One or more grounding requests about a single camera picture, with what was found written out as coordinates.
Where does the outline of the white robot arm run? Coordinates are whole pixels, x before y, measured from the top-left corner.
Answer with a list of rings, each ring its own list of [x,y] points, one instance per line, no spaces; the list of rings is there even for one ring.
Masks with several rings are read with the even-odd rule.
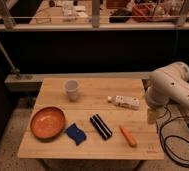
[[[147,122],[153,124],[159,116],[157,110],[169,100],[189,110],[189,66],[174,62],[150,73],[150,86],[145,92],[148,105]]]

